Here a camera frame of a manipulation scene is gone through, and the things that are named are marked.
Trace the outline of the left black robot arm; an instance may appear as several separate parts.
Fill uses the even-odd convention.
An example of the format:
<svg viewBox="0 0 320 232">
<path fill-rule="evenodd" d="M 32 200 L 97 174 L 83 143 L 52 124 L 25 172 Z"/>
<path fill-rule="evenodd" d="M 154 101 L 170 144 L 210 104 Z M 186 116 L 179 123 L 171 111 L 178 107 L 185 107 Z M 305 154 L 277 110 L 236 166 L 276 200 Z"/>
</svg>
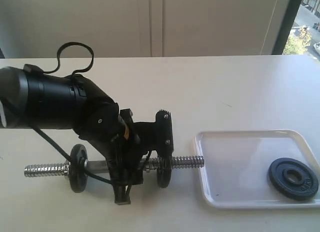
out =
<svg viewBox="0 0 320 232">
<path fill-rule="evenodd" d="M 66 153 L 45 135 L 46 129 L 73 130 L 105 159 L 116 204 L 129 204 L 133 185 L 143 181 L 143 156 L 153 149 L 150 123 L 135 123 L 130 109 L 120 109 L 94 82 L 73 73 L 52 76 L 38 67 L 0 70 L 0 126 L 30 128 L 46 139 L 68 162 L 68 177 L 74 192 L 84 191 L 87 178 L 96 175 L 87 169 L 85 147 L 75 145 Z"/>
</svg>

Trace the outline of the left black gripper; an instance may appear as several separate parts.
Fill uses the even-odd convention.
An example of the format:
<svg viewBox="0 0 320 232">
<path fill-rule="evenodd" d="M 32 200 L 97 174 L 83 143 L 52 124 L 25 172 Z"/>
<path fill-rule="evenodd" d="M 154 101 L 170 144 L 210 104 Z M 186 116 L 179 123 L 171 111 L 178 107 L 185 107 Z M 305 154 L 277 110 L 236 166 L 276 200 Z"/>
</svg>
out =
<svg viewBox="0 0 320 232">
<path fill-rule="evenodd" d="M 120 108 L 110 96 L 93 81 L 82 75 L 72 78 L 85 92 L 85 102 L 73 130 L 79 139 L 87 141 L 109 165 L 109 176 L 117 205 L 131 203 L 128 188 L 143 184 L 143 172 L 149 162 L 150 152 L 140 163 L 136 152 L 140 141 L 133 127 L 131 112 L 120 113 Z M 130 173 L 123 167 L 138 167 Z"/>
</svg>

